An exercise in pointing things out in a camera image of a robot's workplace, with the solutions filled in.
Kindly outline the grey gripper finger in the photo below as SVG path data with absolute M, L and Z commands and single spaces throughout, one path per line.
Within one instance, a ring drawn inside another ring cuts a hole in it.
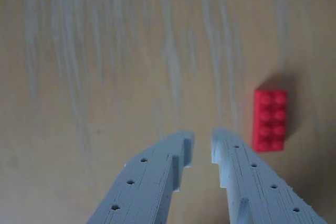
M 213 131 L 212 162 L 227 190 L 231 223 L 325 223 L 234 133 Z
M 193 146 L 194 134 L 180 131 L 129 160 L 88 223 L 166 223 Z

